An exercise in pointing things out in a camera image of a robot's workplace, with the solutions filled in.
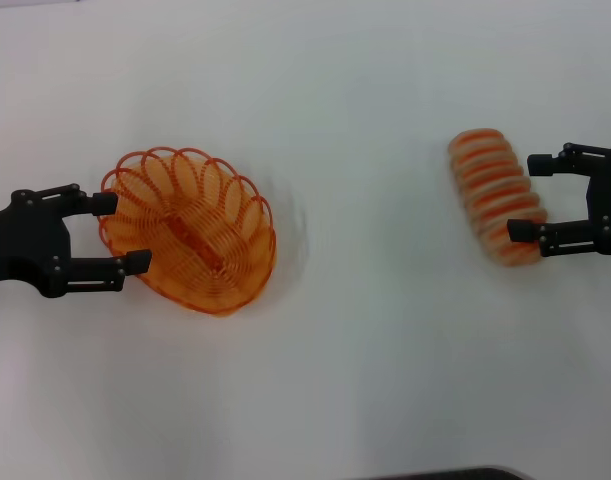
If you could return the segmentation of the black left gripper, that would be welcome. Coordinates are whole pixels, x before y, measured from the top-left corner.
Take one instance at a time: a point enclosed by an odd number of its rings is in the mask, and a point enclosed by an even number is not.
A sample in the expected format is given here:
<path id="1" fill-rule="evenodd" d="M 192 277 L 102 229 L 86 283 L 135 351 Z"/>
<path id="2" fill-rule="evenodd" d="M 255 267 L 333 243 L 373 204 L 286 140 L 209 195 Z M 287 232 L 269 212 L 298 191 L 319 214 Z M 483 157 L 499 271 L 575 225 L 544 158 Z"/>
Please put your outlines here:
<path id="1" fill-rule="evenodd" d="M 125 279 L 148 272 L 152 252 L 130 251 L 108 258 L 71 258 L 62 217 L 113 215 L 118 195 L 88 195 L 72 183 L 51 189 L 16 190 L 0 211 L 0 282 L 15 280 L 46 298 L 68 293 L 120 292 Z"/>

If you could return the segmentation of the orange wire basket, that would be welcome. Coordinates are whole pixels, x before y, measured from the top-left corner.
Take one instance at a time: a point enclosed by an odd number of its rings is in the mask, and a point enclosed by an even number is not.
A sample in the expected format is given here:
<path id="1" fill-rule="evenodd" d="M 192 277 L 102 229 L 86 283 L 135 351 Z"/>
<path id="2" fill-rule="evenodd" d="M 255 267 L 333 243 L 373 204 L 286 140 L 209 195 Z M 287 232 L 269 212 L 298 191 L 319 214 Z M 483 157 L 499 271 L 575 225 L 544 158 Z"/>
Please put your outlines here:
<path id="1" fill-rule="evenodd" d="M 101 181 L 118 197 L 99 219 L 115 255 L 148 249 L 141 280 L 200 313 L 227 316 L 255 301 L 276 265 L 269 202 L 228 162 L 196 148 L 154 147 L 124 155 Z"/>

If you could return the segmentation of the orange striped bread loaf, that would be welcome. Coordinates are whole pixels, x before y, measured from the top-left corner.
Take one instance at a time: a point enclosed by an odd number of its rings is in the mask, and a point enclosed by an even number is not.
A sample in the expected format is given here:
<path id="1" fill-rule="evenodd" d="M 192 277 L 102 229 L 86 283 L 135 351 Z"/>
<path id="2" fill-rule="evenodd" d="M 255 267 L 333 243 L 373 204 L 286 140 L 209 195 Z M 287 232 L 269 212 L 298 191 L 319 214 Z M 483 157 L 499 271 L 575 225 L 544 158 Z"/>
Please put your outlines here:
<path id="1" fill-rule="evenodd" d="M 488 258 L 505 267 L 539 262 L 535 241 L 513 242 L 508 233 L 510 219 L 544 223 L 548 214 L 504 135 L 490 128 L 464 131 L 449 143 L 448 155 L 460 202 Z"/>

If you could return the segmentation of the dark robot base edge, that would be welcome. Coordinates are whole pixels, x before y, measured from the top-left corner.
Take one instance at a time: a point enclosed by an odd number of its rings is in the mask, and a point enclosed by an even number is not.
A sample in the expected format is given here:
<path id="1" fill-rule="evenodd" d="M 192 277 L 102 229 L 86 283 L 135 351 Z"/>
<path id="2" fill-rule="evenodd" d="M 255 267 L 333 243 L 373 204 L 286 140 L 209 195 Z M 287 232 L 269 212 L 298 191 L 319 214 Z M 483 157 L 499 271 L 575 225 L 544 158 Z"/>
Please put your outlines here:
<path id="1" fill-rule="evenodd" d="M 476 466 L 400 475 L 374 477 L 368 480 L 531 480 L 521 472 L 498 466 Z"/>

